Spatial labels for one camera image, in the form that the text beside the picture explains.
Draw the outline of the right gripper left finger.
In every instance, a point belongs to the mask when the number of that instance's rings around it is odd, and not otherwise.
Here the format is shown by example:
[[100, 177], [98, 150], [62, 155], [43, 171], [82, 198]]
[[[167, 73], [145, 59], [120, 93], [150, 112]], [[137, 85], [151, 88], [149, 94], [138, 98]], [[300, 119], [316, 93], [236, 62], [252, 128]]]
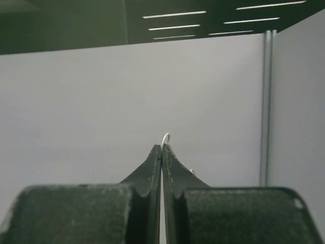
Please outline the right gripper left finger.
[[118, 184], [34, 185], [13, 201], [1, 243], [159, 243], [161, 147]]

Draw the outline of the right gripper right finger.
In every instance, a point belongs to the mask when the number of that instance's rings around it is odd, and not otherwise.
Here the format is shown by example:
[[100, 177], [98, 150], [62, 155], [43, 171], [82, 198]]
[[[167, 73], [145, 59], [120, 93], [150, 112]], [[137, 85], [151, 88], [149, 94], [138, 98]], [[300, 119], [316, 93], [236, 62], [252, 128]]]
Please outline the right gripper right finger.
[[161, 153], [167, 243], [319, 243], [300, 195], [284, 187], [211, 187], [165, 144]]

